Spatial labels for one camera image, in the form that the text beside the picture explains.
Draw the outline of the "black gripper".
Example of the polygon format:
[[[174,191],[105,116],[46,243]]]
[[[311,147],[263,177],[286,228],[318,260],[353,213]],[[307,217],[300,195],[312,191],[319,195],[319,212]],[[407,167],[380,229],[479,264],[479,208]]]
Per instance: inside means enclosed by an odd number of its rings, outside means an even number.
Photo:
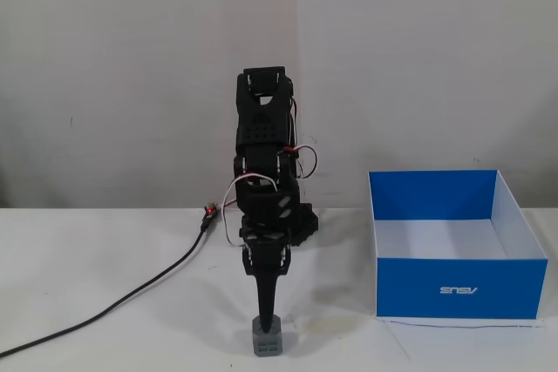
[[[243,223],[240,229],[242,262],[247,275],[255,277],[260,325],[269,332],[275,315],[276,283],[285,275],[291,261],[291,237]]]

